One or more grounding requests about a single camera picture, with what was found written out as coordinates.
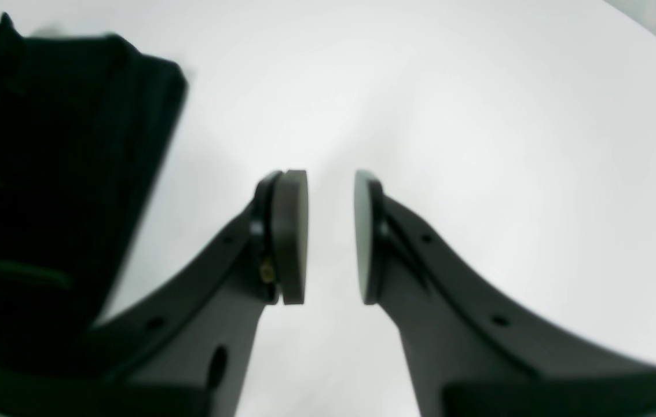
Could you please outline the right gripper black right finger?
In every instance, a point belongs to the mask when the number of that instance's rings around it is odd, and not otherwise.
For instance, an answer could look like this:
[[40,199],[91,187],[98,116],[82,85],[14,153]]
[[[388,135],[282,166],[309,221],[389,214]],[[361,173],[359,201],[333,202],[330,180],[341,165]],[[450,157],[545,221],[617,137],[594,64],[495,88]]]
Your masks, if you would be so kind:
[[656,416],[656,365],[511,300],[367,170],[354,222],[362,300],[396,325],[422,416]]

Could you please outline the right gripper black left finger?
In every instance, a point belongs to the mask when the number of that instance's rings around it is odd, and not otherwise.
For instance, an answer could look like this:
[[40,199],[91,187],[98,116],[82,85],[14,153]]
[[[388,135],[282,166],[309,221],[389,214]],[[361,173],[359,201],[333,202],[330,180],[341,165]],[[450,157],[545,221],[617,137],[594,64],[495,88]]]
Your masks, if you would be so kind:
[[273,171],[168,283],[60,351],[0,371],[0,416],[232,416],[264,308],[306,295],[307,173]]

